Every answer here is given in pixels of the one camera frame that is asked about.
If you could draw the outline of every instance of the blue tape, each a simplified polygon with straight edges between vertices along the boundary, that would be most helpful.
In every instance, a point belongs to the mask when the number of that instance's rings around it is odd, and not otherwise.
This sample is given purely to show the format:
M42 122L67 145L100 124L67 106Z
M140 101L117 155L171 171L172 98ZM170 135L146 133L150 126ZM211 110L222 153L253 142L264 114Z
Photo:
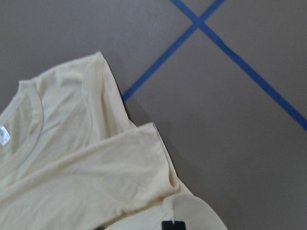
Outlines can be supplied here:
M247 73L273 100L275 100L294 120L296 120L305 130L307 130L307 120L288 103L268 82L262 78L246 61L233 52L222 39L208 27L200 18L197 17L180 0L172 2L187 16L194 24L213 41L227 56L229 56L245 73Z
M181 4L180 1L172 1L174 4L177 2L177 4ZM224 0L217 0L215 1L202 15L202 19L208 19L212 13L224 2ZM189 12L191 17L195 17L195 20L198 20L198 17L194 15L194 13L190 10ZM184 32L180 38L177 39L177 41L172 44L166 52L162 54L162 56L159 57L159 59L149 67L149 69L146 70L145 73L123 94L122 100L125 102L127 101L156 71L158 68L160 68L166 60L172 56L173 53L197 30L199 27L199 23L193 24L191 27L189 27L186 32Z

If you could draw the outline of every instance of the neckline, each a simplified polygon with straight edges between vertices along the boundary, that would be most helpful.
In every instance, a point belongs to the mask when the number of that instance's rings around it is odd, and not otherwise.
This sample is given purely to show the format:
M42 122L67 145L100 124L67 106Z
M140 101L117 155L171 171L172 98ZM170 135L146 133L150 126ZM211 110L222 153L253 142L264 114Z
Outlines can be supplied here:
M12 170L19 167L31 154L35 147L43 126L43 107L40 97L31 80L18 81L18 91L9 105L0 114L0 125L3 125L9 117L21 105L21 102L28 95L32 106L32 120L29 126L27 137L19 149L10 156L4 163L0 164L0 178L8 175Z

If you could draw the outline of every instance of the floor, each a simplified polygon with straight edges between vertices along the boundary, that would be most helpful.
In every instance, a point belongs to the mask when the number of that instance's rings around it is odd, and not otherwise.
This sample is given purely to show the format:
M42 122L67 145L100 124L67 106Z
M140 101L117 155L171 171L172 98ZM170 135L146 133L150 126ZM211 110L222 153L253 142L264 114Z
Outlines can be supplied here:
M0 2L0 110L17 81L100 50L136 125L230 230L307 226L307 2Z

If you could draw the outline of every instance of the garment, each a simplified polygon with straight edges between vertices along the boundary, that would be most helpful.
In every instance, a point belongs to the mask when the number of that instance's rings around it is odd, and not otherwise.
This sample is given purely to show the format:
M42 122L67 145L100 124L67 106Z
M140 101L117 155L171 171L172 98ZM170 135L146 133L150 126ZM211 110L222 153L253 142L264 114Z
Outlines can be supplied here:
M3 229L160 229L177 217L225 229L178 179L154 124L128 119L100 52L20 81L0 126L10 135L0 146Z

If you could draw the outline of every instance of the white label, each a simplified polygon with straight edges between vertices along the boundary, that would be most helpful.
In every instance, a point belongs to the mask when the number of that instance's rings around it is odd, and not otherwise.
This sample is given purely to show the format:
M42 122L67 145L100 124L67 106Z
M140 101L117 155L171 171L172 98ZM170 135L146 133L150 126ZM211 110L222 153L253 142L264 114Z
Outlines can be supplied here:
M0 126L0 143L4 147L9 141L11 137L9 132L6 130L4 126Z

